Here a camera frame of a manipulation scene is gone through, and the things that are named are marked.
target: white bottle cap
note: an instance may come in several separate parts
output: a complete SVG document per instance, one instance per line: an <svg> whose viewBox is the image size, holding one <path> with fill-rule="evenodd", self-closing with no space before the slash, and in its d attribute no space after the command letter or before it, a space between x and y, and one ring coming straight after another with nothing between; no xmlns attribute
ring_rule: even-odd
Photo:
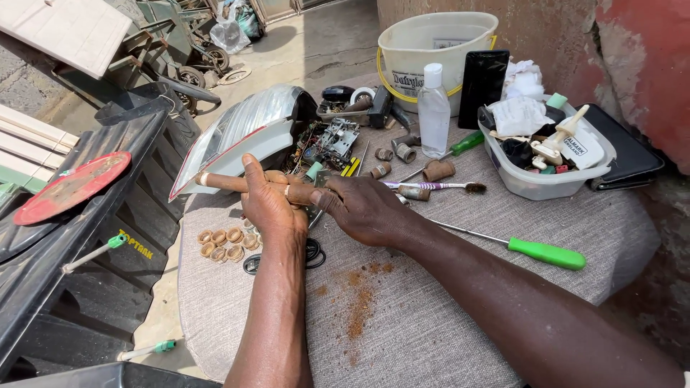
<svg viewBox="0 0 690 388"><path fill-rule="evenodd" d="M424 67L424 86L427 89L436 89L443 84L441 73L442 64L428 64Z"/></svg>

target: toothbrush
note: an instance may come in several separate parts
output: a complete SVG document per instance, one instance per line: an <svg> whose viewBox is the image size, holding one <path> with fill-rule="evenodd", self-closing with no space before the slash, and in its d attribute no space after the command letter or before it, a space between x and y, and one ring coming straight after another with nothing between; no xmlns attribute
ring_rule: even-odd
<svg viewBox="0 0 690 388"><path fill-rule="evenodd" d="M401 182L384 182L389 188L399 188L400 186L412 186L425 188L426 190L440 190L442 188L464 188L467 193L484 194L486 186L481 183L467 182L467 183L436 183L436 182L421 182L421 183L401 183Z"/></svg>

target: black wallet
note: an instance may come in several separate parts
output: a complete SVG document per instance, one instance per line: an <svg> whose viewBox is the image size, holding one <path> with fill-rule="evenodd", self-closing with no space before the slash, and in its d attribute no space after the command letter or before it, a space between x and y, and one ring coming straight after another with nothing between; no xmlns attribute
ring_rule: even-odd
<svg viewBox="0 0 690 388"><path fill-rule="evenodd" d="M589 182L594 191L620 190L645 186L656 180L656 171L664 161L630 134L600 106L589 104L584 118L604 135L615 148L611 171Z"/></svg>

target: wall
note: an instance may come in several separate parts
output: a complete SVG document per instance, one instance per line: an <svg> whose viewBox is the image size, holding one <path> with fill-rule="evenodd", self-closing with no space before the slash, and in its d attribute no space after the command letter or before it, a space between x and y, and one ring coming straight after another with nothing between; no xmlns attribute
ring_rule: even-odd
<svg viewBox="0 0 690 388"><path fill-rule="evenodd" d="M106 0L138 23L145 23L135 0ZM47 115L70 91L51 74L42 52L0 32L0 104L29 116Z"/></svg>
<svg viewBox="0 0 690 388"><path fill-rule="evenodd" d="M670 158L659 182L639 191L662 248L606 307L690 367L690 186L683 175L690 174L690 2L378 0L378 7L382 30L430 12L496 15L496 48L533 59L547 91L574 106L598 103Z"/></svg>

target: clear liquid bottle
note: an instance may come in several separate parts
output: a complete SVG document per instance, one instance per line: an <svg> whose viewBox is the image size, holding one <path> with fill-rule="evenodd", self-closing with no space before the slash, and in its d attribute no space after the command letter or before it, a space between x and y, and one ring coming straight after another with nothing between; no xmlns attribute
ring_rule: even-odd
<svg viewBox="0 0 690 388"><path fill-rule="evenodd" d="M448 127L451 123L451 103L443 87L442 64L424 67L424 86L417 96L420 115L422 152L428 157L441 157L448 146Z"/></svg>

